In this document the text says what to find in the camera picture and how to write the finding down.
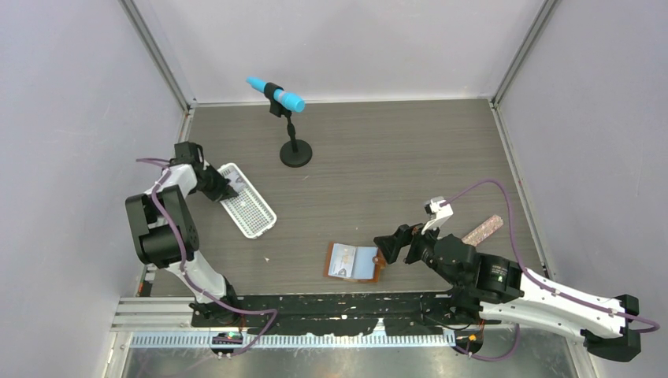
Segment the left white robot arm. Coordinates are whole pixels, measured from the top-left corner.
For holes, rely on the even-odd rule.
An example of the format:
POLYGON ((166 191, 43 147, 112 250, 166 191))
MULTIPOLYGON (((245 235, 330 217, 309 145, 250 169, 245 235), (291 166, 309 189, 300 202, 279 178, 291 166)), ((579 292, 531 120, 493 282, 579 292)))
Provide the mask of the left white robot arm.
POLYGON ((144 265, 164 269, 186 285, 195 313, 231 326, 242 317, 242 306, 233 286, 204 258, 186 198, 200 192, 220 202, 239 194, 204 158, 201 145, 182 142, 174 150, 169 160, 145 159, 160 167, 161 176, 150 189, 125 200, 135 252, 144 265))

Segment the brown leather card holder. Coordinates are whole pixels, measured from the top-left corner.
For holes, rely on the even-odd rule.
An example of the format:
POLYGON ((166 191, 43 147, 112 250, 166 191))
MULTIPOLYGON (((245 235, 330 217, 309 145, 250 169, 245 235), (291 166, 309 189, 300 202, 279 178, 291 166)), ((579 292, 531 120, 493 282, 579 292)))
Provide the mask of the brown leather card holder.
POLYGON ((357 283, 376 283, 387 262, 376 246, 351 246, 331 242, 323 276, 357 283))

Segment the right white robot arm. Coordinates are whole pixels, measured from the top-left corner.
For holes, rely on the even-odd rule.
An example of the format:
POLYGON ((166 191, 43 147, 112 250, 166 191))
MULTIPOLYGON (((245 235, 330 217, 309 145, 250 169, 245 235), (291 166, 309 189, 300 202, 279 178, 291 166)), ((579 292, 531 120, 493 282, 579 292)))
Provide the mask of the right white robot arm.
POLYGON ((456 323, 505 321, 540 328, 578 341, 596 357, 629 362, 641 352, 640 332, 629 316, 639 313, 632 295, 597 297, 557 284, 516 261, 484 254, 454 235, 423 232, 403 224, 373 240, 386 262, 402 248, 404 261, 425 263, 451 285, 440 315, 456 323))

